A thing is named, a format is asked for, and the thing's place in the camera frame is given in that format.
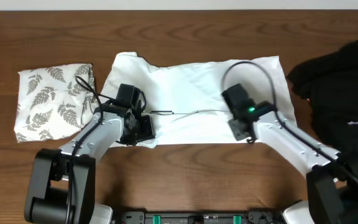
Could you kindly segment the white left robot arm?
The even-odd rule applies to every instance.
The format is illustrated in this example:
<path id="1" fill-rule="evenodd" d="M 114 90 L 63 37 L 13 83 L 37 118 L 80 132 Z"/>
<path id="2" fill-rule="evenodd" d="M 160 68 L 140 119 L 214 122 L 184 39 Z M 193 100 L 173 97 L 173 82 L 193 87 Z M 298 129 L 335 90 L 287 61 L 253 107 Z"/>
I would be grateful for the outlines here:
<path id="1" fill-rule="evenodd" d="M 29 223 L 111 223 L 113 209 L 96 203 L 96 164 L 115 142 L 155 138 L 152 118 L 132 107 L 104 105 L 70 142 L 35 156 L 24 207 Z"/>

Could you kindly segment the white printed t-shirt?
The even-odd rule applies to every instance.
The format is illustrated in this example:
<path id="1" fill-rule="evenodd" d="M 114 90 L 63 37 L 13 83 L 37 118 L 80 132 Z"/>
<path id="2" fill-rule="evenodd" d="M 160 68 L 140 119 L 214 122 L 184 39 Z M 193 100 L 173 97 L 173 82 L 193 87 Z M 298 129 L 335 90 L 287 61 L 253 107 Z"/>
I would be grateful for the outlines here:
<path id="1" fill-rule="evenodd" d="M 154 148 L 168 144 L 230 144 L 236 140 L 228 121 L 232 118 L 222 88 L 240 83 L 260 103 L 277 94 L 279 110 L 296 121 L 288 84 L 278 56 L 241 60 L 188 63 L 156 67 L 135 52 L 116 55 L 101 93 L 115 97 L 120 84 L 144 92 L 145 113 L 152 117 L 155 139 L 141 143 Z"/>

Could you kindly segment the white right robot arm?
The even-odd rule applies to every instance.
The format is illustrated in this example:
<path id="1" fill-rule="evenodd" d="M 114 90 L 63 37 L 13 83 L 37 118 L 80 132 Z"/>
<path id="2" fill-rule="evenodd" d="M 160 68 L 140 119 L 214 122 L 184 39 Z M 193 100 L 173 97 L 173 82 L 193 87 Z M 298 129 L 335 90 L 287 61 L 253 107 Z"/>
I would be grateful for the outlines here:
<path id="1" fill-rule="evenodd" d="M 345 158 L 285 120 L 275 105 L 228 103 L 236 140 L 259 140 L 306 179 L 308 199 L 284 209 L 285 223 L 358 223 L 358 157 Z"/>

